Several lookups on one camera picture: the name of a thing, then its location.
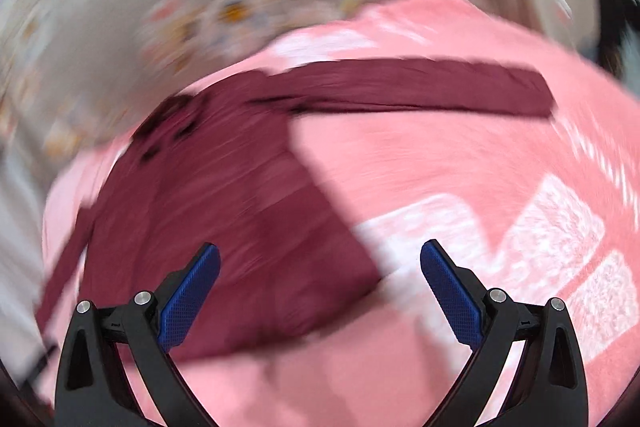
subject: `maroon shirt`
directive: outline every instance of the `maroon shirt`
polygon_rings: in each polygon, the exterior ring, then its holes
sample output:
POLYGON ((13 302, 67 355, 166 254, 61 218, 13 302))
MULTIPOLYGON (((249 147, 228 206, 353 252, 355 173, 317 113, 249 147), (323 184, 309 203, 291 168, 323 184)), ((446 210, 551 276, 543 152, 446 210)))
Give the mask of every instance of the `maroon shirt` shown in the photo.
POLYGON ((169 98, 79 213, 38 323, 49 320, 85 246, 80 298, 107 307, 155 289, 210 242, 222 272, 174 359, 308 333, 375 288, 380 274, 291 152, 292 113, 457 109, 546 118, 553 104, 533 71, 423 58, 249 71, 169 98))

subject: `blue gripper pad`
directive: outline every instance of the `blue gripper pad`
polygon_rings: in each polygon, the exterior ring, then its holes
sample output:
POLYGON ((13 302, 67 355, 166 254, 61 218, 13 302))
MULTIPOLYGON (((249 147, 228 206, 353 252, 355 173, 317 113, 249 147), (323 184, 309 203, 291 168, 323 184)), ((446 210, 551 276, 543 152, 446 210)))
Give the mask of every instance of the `blue gripper pad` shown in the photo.
POLYGON ((458 342, 475 351, 482 343, 482 313, 456 275, 456 266, 433 243, 422 245, 422 273, 458 342))
POLYGON ((165 353, 179 346, 220 274, 220 252, 207 245, 160 312, 158 344, 165 353))

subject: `shirt sleeve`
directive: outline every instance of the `shirt sleeve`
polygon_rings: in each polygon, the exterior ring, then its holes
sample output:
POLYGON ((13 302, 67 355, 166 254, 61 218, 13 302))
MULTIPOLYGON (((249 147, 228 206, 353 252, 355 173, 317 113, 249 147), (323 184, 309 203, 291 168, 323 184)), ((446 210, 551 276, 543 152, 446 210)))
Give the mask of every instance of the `shirt sleeve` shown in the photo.
POLYGON ((252 102, 295 112, 450 109, 546 118, 554 107, 538 72, 461 60, 315 62, 254 87, 252 102))

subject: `metal screw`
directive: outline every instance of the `metal screw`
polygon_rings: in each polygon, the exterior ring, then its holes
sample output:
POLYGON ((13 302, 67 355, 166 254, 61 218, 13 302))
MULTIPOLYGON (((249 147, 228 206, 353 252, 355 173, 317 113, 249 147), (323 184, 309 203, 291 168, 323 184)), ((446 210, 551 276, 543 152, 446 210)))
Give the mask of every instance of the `metal screw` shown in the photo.
POLYGON ((500 288, 494 288, 489 292, 489 296, 492 301, 505 302, 507 300, 507 294, 500 290, 500 288))
POLYGON ((146 304, 151 300, 151 293, 149 292, 140 292, 137 293, 133 299, 136 304, 146 304))
POLYGON ((551 299, 551 307, 556 311, 561 312, 564 310, 564 301, 558 297, 554 297, 551 299))
POLYGON ((76 311, 78 311, 78 313, 86 313, 87 311, 89 311, 90 307, 91 307, 91 302, 80 301, 78 302, 78 306, 76 306, 76 311))

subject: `pink fabric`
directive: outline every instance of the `pink fabric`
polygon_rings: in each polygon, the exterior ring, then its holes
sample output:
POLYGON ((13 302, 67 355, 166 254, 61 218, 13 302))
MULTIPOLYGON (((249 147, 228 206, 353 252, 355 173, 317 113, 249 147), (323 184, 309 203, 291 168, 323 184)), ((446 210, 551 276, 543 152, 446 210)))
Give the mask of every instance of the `pink fabric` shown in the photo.
MULTIPOLYGON (((181 365, 183 376, 220 425, 421 425, 470 352, 455 342, 419 272, 419 246, 435 237, 488 287, 532 303, 555 295, 567 302, 596 425, 640 364, 640 107, 606 74, 464 0, 396 0, 352 22, 283 36, 190 89, 258 67, 399 55, 533 67, 558 103, 554 121, 447 113, 298 119, 295 147, 388 277, 343 327, 294 347, 181 365)), ((83 153, 52 188, 43 238, 49 270, 79 203, 95 198, 123 144, 83 153)), ((59 339, 73 297, 70 289, 59 307, 59 339)), ((513 354, 484 419, 506 393, 513 354)), ((158 421, 132 373, 143 409, 158 421)))

